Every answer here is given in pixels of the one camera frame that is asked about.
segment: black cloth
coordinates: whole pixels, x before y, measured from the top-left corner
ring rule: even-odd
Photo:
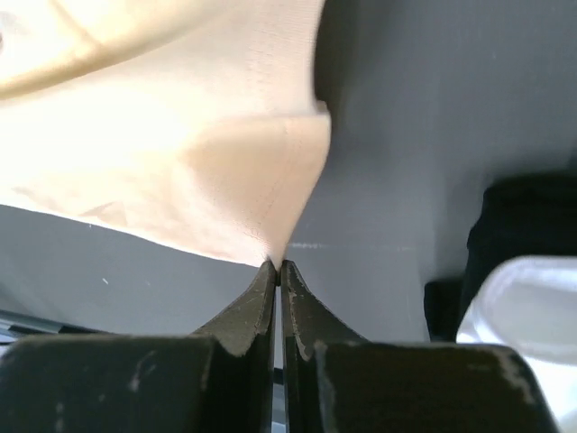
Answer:
[[[425,316],[432,340],[454,341],[481,285],[503,262],[523,255],[577,255],[577,177],[540,174],[505,180],[487,189],[467,248],[461,290],[442,281],[425,287]],[[441,285],[444,296],[435,295],[443,290]],[[456,318],[447,318],[447,311],[456,311]]]

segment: cream fabric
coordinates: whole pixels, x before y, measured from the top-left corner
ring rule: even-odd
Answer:
[[[0,0],[0,202],[280,263],[324,166],[323,0]]]

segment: gray surface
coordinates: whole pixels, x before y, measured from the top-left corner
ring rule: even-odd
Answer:
[[[482,191],[577,165],[577,2],[328,0],[319,46],[334,139],[288,257],[366,337],[422,340],[422,287],[463,268]],[[23,313],[184,333],[254,273],[0,212],[0,305]]]

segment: white plastic container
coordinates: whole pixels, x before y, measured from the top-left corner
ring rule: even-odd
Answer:
[[[523,257],[483,283],[458,343],[515,349],[531,366],[563,432],[577,432],[577,258]]]

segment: white object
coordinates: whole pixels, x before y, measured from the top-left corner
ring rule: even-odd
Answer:
[[[562,431],[577,431],[577,258],[525,257],[483,283],[458,343],[515,349],[530,365]]]
[[[0,203],[279,265],[325,164],[324,0],[0,0]]]

